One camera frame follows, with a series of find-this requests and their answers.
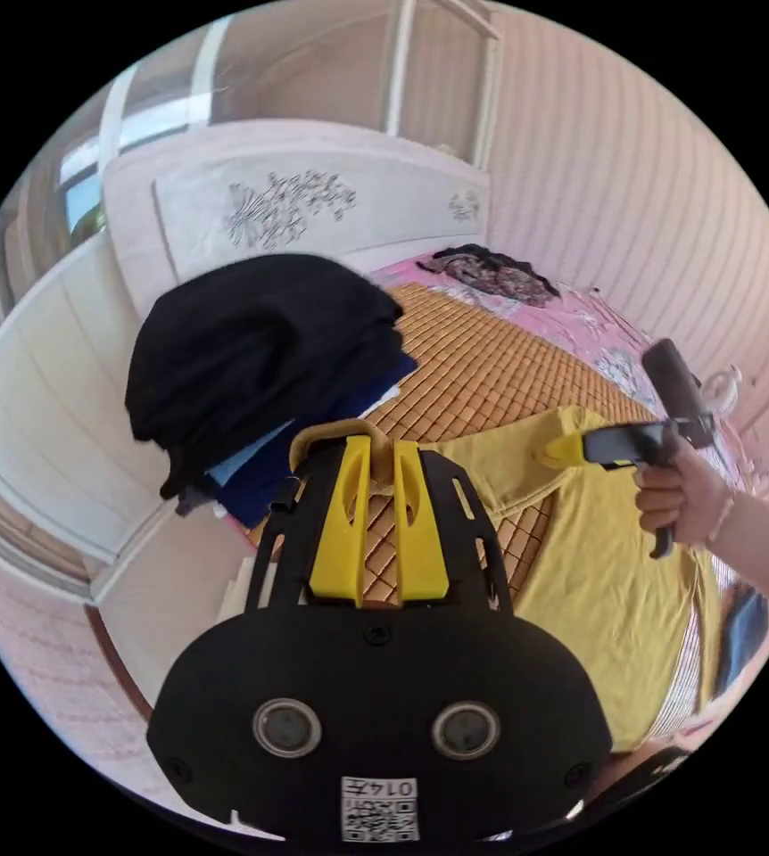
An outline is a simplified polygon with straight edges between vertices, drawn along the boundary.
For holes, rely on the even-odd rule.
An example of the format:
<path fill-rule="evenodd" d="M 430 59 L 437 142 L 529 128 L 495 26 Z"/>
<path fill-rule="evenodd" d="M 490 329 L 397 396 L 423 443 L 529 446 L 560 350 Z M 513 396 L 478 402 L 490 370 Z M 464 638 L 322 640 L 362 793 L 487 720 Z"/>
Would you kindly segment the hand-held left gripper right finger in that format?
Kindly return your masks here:
<path fill-rule="evenodd" d="M 442 600 L 449 591 L 449 576 L 432 494 L 416 443 L 394 444 L 393 484 L 398 601 Z"/>

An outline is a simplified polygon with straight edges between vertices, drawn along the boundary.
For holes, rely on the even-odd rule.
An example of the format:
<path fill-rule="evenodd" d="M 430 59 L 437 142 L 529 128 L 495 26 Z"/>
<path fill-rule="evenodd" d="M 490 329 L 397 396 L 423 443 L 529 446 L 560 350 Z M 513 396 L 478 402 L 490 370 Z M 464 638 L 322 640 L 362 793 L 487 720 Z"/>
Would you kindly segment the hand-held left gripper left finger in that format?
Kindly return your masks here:
<path fill-rule="evenodd" d="M 346 439 L 310 572 L 310 590 L 320 599 L 363 606 L 368 530 L 371 439 Z"/>

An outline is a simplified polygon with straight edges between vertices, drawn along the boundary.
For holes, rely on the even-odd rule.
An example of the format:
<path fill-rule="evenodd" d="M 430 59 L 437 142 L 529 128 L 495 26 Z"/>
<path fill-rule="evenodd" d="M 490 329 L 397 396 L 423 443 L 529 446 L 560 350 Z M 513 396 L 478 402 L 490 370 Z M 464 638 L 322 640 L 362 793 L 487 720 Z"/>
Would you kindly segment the person's right hand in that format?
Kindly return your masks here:
<path fill-rule="evenodd" d="M 641 528 L 651 534 L 671 528 L 674 540 L 705 547 L 716 537 L 735 499 L 733 488 L 684 439 L 674 443 L 665 465 L 646 465 L 634 475 Z"/>

